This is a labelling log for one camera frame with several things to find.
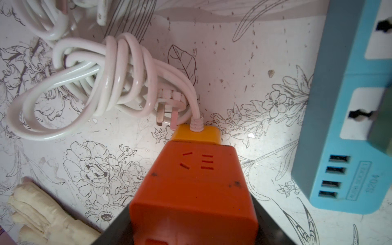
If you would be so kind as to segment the yellow power strip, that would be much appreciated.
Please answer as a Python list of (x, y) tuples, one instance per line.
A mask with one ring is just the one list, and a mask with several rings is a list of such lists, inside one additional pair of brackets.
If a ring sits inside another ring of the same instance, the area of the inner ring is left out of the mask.
[(201, 143), (210, 145), (220, 145), (220, 130), (214, 126), (205, 126), (201, 132), (194, 132), (190, 129), (190, 125), (182, 124), (174, 131), (171, 141), (181, 141), (188, 143)]

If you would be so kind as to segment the green USB charger plug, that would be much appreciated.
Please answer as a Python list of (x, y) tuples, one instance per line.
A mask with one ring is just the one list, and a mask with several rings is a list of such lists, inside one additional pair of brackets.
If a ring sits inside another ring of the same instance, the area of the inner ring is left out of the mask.
[(392, 156), (392, 88), (388, 88), (381, 100), (377, 118), (373, 122), (368, 142), (389, 157)]

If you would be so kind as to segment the orange cube socket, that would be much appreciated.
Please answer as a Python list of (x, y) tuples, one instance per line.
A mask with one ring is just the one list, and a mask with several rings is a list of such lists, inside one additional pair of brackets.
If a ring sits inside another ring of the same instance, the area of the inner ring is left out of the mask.
[(258, 220), (234, 147), (171, 141), (129, 206), (137, 245), (252, 245)]

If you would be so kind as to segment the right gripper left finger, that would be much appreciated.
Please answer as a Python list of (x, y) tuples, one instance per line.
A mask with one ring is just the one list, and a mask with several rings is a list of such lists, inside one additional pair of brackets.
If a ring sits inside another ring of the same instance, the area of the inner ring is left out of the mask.
[(132, 223), (129, 205), (118, 215), (112, 224), (102, 233), (92, 245), (131, 245)]

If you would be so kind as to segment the blue power strip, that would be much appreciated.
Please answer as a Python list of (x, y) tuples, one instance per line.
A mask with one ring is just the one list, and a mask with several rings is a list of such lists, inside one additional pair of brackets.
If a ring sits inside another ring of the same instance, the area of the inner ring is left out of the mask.
[(392, 183), (392, 157), (368, 137), (392, 87), (391, 1), (331, 1), (292, 178), (316, 208), (370, 214)]

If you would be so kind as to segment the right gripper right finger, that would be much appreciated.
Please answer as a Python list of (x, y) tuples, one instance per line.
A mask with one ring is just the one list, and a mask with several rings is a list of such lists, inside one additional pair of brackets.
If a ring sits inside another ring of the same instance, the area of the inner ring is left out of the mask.
[(295, 245), (295, 242), (273, 220), (256, 198), (253, 195), (251, 198), (259, 225), (255, 245)]

